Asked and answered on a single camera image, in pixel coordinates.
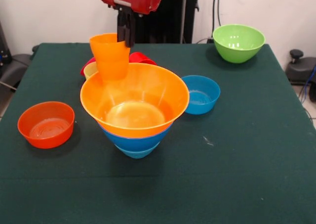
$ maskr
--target blue bowl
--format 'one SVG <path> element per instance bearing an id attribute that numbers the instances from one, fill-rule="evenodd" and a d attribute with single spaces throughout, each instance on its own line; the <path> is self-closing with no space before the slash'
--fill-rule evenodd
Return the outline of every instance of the blue bowl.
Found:
<path id="1" fill-rule="evenodd" d="M 123 152 L 126 156 L 129 156 L 131 158 L 134 159 L 141 159 L 144 158 L 145 156 L 148 156 L 158 145 L 160 142 L 158 142 L 154 147 L 145 150 L 145 151 L 126 151 L 120 147 L 118 147 L 117 145 L 115 145 L 119 150 L 121 150 L 121 152 Z"/>
<path id="2" fill-rule="evenodd" d="M 221 90 L 215 81 L 196 75 L 185 76 L 182 80 L 190 92 L 190 102 L 186 113 L 205 114 L 214 107 L 221 94 Z"/>
<path id="3" fill-rule="evenodd" d="M 126 138 L 122 136 L 116 136 L 106 131 L 103 127 L 101 128 L 108 139 L 111 140 L 118 148 L 129 152 L 144 152 L 155 147 L 166 136 L 170 127 L 171 125 L 166 130 L 155 136 L 144 138 Z"/>

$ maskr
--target green bowl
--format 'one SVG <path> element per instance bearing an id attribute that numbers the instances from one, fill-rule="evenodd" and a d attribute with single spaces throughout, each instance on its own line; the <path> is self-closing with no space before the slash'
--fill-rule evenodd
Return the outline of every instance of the green bowl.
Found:
<path id="1" fill-rule="evenodd" d="M 265 36 L 246 25 L 223 25 L 213 33 L 218 53 L 228 62 L 243 63 L 251 59 L 265 43 Z"/>

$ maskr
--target floor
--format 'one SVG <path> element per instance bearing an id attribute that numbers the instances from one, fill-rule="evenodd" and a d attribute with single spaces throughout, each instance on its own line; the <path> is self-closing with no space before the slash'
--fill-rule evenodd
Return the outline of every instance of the floor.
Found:
<path id="1" fill-rule="evenodd" d="M 297 95 L 299 95 L 301 88 L 301 86 L 293 86 L 293 89 L 295 90 Z M 3 93 L 1 93 L 0 101 L 0 121 L 14 96 L 14 93 L 10 90 L 5 90 L 2 92 Z M 303 107 L 310 113 L 312 118 L 315 118 L 313 119 L 313 124 L 316 128 L 316 103 L 312 103 L 309 97 L 307 96 L 305 102 L 303 103 Z"/>

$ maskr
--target red robot arm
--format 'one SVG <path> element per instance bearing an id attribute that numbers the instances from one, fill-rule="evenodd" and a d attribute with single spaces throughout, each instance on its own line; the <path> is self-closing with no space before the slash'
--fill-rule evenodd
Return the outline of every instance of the red robot arm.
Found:
<path id="1" fill-rule="evenodd" d="M 135 15 L 156 11 L 161 0 L 102 0 L 118 10 L 118 42 L 132 47 L 135 42 Z"/>

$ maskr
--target yellow bowl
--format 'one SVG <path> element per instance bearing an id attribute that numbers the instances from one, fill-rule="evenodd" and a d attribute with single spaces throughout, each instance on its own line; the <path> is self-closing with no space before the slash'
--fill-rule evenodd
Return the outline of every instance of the yellow bowl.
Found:
<path id="1" fill-rule="evenodd" d="M 85 79 L 88 80 L 89 77 L 91 77 L 94 73 L 98 71 L 97 69 L 97 63 L 96 62 L 91 62 L 83 70 Z"/>

